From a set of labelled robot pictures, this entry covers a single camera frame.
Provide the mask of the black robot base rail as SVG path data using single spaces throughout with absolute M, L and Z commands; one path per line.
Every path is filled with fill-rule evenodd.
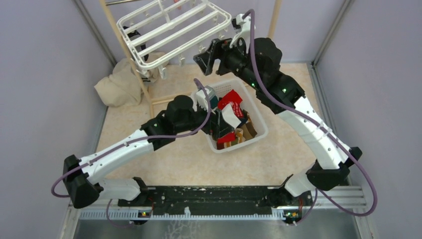
M 156 186 L 132 200 L 113 200 L 110 219 L 142 220 L 266 220 L 287 224 L 299 222 L 310 209 L 366 208 L 360 188 L 338 186 L 326 193 L 307 191 L 288 196 L 279 187 Z

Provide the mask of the dark navy sock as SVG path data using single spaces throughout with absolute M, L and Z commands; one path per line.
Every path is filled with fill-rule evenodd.
M 128 36 L 129 39 L 133 39 L 133 38 L 136 39 L 141 36 L 141 34 L 137 30 L 129 32 L 126 35 Z

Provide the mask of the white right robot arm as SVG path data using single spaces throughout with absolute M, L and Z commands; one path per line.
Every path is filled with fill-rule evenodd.
M 282 52 L 270 38 L 214 39 L 208 49 L 193 57 L 204 75 L 234 74 L 255 90 L 256 98 L 293 128 L 316 156 L 315 163 L 290 176 L 280 192 L 281 201 L 293 205 L 300 194 L 318 189 L 329 191 L 343 182 L 362 152 L 349 147 L 332 132 L 311 106 L 299 83 L 280 71 Z

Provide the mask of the red plain sock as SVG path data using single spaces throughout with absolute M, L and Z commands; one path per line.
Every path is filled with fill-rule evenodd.
M 235 139 L 236 139 L 235 132 L 230 132 L 230 133 L 226 134 L 225 136 L 219 138 L 216 142 L 218 144 L 224 144 L 224 143 L 227 143 L 227 142 L 232 142 Z

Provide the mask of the red snowflake sock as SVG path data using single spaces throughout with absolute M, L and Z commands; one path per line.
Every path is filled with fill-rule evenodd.
M 234 114 L 238 118 L 244 118 L 242 108 L 240 107 L 240 104 L 242 103 L 242 101 L 243 99 L 241 98 L 241 96 L 235 90 L 231 90 L 222 98 L 220 98 L 217 104 L 217 107 L 220 110 L 223 110 L 227 105 L 230 105 L 232 107 Z

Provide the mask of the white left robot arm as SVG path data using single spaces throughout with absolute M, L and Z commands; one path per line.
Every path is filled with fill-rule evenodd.
M 67 157 L 63 182 L 74 208 L 85 208 L 97 200 L 124 200 L 137 206 L 145 205 L 149 192 L 141 178 L 105 179 L 105 176 L 174 142 L 183 133 L 191 135 L 199 130 L 218 139 L 234 131 L 234 127 L 224 120 L 222 111 L 209 111 L 207 103 L 179 95 L 165 110 L 120 142 L 80 159 L 74 155 Z

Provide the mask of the white plastic laundry basket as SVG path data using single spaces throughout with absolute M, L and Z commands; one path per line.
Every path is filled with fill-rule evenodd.
M 203 130 L 212 151 L 232 151 L 268 134 L 261 113 L 240 80 L 226 80 L 205 88 L 211 101 L 211 116 Z

